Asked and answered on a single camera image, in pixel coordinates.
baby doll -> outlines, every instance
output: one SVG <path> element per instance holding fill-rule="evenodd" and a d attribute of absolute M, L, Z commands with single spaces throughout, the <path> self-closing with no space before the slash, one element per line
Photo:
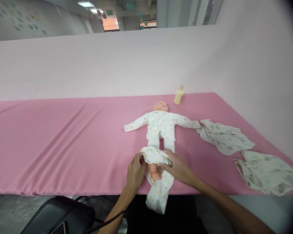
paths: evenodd
<path fill-rule="evenodd" d="M 159 101 L 153 106 L 153 111 L 146 113 L 136 121 L 124 126 L 125 132 L 136 130 L 147 125 L 148 146 L 160 148 L 160 138 L 164 139 L 164 149 L 175 152 L 175 125 L 186 128 L 201 128 L 198 121 L 191 121 L 187 117 L 179 114 L 167 112 L 168 108 L 164 101 Z M 148 169 L 153 180 L 160 180 L 161 173 L 158 172 L 157 164 L 148 165 Z"/>

lotion bottle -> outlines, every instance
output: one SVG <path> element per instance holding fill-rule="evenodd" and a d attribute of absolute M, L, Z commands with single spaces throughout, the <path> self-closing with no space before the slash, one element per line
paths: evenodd
<path fill-rule="evenodd" d="M 174 103 L 176 105 L 181 105 L 183 102 L 184 95 L 185 95 L 185 92 L 183 91 L 183 85 L 182 85 L 175 95 Z"/>

ceiling light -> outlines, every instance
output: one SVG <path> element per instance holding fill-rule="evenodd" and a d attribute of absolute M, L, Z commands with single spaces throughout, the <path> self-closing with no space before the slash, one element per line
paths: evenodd
<path fill-rule="evenodd" d="M 94 7 L 94 5 L 92 5 L 90 2 L 80 2 L 78 4 L 83 7 Z"/>
<path fill-rule="evenodd" d="M 91 11 L 92 11 L 93 13 L 95 13 L 95 14 L 98 13 L 98 12 L 97 12 L 97 9 L 91 9 Z"/>

sleeve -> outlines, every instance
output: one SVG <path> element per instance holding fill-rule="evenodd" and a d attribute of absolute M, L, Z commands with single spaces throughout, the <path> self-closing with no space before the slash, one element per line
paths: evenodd
<path fill-rule="evenodd" d="M 124 126 L 125 132 L 130 132 L 130 131 L 136 130 L 138 128 L 141 128 L 141 127 L 147 125 L 148 117 L 149 117 L 149 113 L 146 113 L 143 116 L 141 116 L 140 118 L 138 118 L 137 120 L 135 120 L 134 122 L 132 122 L 130 124 L 126 124 Z"/>
<path fill-rule="evenodd" d="M 196 120 L 192 121 L 189 118 L 182 115 L 178 115 L 178 114 L 177 114 L 177 117 L 182 120 L 182 121 L 176 122 L 177 125 L 180 125 L 185 128 L 195 128 L 195 129 L 202 128 L 199 122 Z"/>

doll face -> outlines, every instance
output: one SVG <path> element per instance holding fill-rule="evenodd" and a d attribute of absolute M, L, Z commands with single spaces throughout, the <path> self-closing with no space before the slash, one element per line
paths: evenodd
<path fill-rule="evenodd" d="M 166 102 L 164 101 L 159 101 L 153 106 L 153 110 L 160 110 L 160 111 L 168 111 Z"/>

